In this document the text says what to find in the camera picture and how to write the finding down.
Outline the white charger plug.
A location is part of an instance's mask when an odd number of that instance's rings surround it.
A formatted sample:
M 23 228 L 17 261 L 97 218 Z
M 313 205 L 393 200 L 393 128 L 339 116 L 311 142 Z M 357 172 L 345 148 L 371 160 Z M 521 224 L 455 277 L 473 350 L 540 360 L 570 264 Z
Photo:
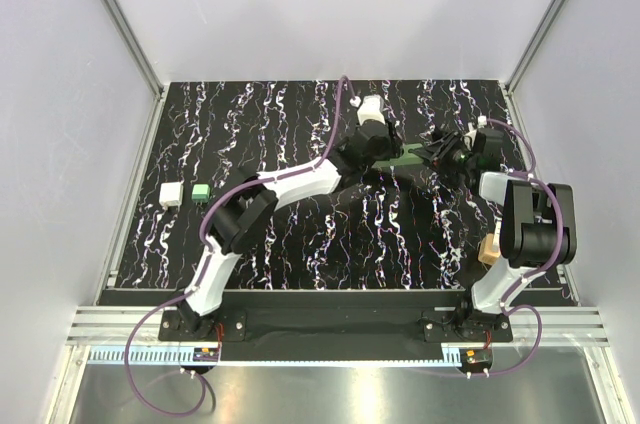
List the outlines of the white charger plug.
M 165 182 L 160 185 L 158 202 L 164 209 L 179 208 L 183 199 L 182 182 Z

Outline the green power strip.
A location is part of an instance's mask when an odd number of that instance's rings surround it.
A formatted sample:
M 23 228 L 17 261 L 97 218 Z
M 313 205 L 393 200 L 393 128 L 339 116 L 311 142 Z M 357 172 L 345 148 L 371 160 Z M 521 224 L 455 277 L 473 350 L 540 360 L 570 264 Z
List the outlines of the green power strip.
M 401 147 L 401 152 L 398 157 L 385 161 L 376 161 L 373 164 L 373 168 L 387 169 L 391 167 L 422 165 L 424 161 L 419 155 L 416 154 L 416 151 L 420 151 L 423 149 L 424 147 L 420 143 L 404 144 Z

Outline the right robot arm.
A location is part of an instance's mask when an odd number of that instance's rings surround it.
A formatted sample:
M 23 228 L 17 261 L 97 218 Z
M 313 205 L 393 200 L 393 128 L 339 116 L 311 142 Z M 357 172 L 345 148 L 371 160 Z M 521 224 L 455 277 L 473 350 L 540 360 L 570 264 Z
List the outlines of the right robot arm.
M 500 327 L 516 296 L 547 270 L 570 263 L 577 250 L 572 188 L 502 170 L 503 141 L 504 133 L 492 128 L 467 134 L 436 128 L 420 149 L 439 177 L 464 183 L 473 195 L 502 207 L 496 262 L 437 321 L 470 341 Z

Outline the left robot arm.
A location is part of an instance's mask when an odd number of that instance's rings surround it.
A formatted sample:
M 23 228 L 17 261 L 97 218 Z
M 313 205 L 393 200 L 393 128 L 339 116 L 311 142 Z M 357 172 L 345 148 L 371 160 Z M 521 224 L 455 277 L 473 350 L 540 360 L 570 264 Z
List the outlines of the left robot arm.
M 369 119 L 307 163 L 272 172 L 241 166 L 201 223 L 204 249 L 184 297 L 177 302 L 181 328 L 196 340 L 214 332 L 214 313 L 236 263 L 266 236 L 276 211 L 357 184 L 375 163 L 400 157 L 401 148 L 391 122 Z

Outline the green charger plug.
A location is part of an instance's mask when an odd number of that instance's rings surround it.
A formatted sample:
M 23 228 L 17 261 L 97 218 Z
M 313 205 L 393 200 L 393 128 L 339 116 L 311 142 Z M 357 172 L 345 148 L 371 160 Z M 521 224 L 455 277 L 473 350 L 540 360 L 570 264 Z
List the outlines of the green charger plug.
M 196 204 L 206 204 L 211 196 L 211 188 L 206 183 L 197 183 L 193 186 L 191 200 Z

